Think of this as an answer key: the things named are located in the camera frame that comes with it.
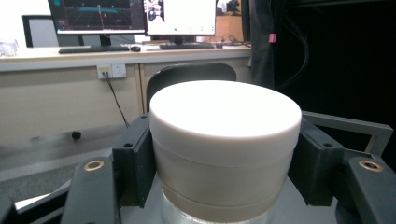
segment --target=monitor screen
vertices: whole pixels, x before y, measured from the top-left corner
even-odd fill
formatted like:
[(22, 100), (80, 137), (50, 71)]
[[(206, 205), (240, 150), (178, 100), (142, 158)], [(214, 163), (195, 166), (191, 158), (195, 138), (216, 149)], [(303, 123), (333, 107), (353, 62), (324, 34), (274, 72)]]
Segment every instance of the monitor screen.
[(144, 0), (49, 0), (58, 35), (145, 33)]
[(144, 0), (146, 35), (214, 35), (216, 0)]

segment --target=keyboard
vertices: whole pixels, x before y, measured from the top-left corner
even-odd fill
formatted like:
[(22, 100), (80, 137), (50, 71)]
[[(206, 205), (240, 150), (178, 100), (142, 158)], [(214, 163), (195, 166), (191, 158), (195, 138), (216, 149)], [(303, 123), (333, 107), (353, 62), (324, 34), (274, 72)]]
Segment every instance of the keyboard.
[(183, 43), (177, 44), (165, 44), (160, 45), (160, 49), (213, 49), (214, 46), (210, 43)]
[(114, 51), (130, 51), (129, 47), (125, 46), (90, 46), (88, 48), (76, 47), (76, 48), (61, 48), (59, 49), (60, 54), (68, 53), (95, 53), (95, 52), (114, 52)]

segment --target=power outlet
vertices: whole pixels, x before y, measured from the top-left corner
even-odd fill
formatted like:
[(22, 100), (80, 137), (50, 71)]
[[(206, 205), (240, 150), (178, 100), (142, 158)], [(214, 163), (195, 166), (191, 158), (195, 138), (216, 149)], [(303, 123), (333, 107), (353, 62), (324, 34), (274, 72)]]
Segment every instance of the power outlet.
[(96, 70), (98, 72), (99, 79), (113, 78), (113, 71), (111, 65), (97, 65)]
[(126, 77), (125, 64), (111, 64), (111, 70), (113, 72), (113, 78)]

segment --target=white cylindrical object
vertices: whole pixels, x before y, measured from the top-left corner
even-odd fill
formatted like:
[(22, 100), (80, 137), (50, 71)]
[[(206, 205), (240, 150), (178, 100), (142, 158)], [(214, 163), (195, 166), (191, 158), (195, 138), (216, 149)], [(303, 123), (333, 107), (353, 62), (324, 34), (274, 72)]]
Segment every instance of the white cylindrical object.
[(301, 116), (289, 97), (241, 82), (193, 81), (158, 91), (150, 129), (163, 193), (203, 220), (262, 215), (282, 189)]

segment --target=black office chair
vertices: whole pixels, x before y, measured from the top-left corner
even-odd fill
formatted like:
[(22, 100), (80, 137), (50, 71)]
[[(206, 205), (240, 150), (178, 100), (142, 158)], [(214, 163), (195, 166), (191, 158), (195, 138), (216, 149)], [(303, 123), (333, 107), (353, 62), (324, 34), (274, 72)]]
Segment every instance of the black office chair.
[(165, 67), (154, 74), (148, 82), (147, 112), (149, 112), (149, 102), (157, 91), (173, 84), (195, 80), (236, 81), (236, 73), (226, 63), (180, 63)]

